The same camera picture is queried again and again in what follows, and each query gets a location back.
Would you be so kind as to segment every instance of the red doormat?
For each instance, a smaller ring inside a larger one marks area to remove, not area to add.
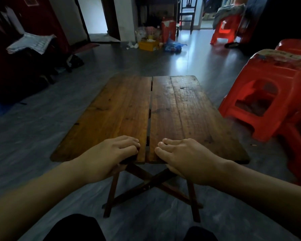
[[[99,46],[99,45],[96,44],[96,43],[88,43],[88,44],[86,44],[86,45],[84,45],[84,46],[76,49],[74,51],[74,53],[77,54],[77,53],[80,53],[82,51],[86,51],[86,50],[92,49],[92,48],[97,47],[97,46]]]

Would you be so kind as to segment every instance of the wooden folding table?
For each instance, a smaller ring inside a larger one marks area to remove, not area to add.
[[[187,197],[166,183],[176,176],[168,169],[153,176],[137,166],[165,163],[154,153],[163,138],[193,138],[222,158],[241,164],[249,162],[247,153],[195,76],[126,75],[110,78],[53,152],[51,160],[72,160],[103,140],[121,135],[139,139],[139,152],[130,159],[133,163],[126,171],[143,182],[115,198],[119,174],[115,175],[108,201],[103,205],[105,218],[113,206],[157,187],[191,205],[194,221],[200,222],[199,209],[203,206],[196,200],[193,183],[187,182]]]

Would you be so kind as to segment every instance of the marble-patterned floor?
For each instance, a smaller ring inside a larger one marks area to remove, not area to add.
[[[180,54],[148,52],[123,45],[100,45],[79,56],[85,65],[57,76],[56,84],[16,104],[0,117],[0,195],[37,177],[58,163],[50,154],[76,122],[108,79],[118,73],[144,76],[195,75],[215,106],[228,93],[248,57],[223,44],[212,47],[212,30],[188,30],[179,41],[187,44]],[[240,142],[251,157],[248,167],[259,172],[293,181],[286,168],[287,157],[276,139],[260,143],[251,138],[248,128],[228,119]],[[142,166],[158,173],[165,166]],[[123,172],[118,181],[120,194],[141,180]],[[187,193],[186,181],[173,179],[172,184]],[[283,227],[247,204],[211,187],[195,186],[201,224],[193,223],[190,206],[153,188],[112,209],[103,219],[101,206],[106,202],[111,179],[90,184],[72,193],[20,240],[43,240],[52,226],[73,213],[96,218],[107,240],[182,240],[189,227],[200,225],[213,232],[219,241],[298,240]]]

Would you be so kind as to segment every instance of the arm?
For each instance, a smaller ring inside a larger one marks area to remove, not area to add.
[[[124,170],[119,163],[137,154],[139,146],[137,139],[128,136],[105,140],[5,194],[0,198],[0,240],[17,240],[73,191]]]
[[[174,173],[230,194],[301,238],[301,187],[214,155],[193,139],[163,139],[156,154]]]

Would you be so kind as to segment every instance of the black pants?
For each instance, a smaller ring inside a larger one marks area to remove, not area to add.
[[[50,240],[98,240],[106,241],[95,218],[73,214],[61,219],[54,225],[44,241]],[[213,233],[201,228],[191,227],[184,241],[218,241]]]

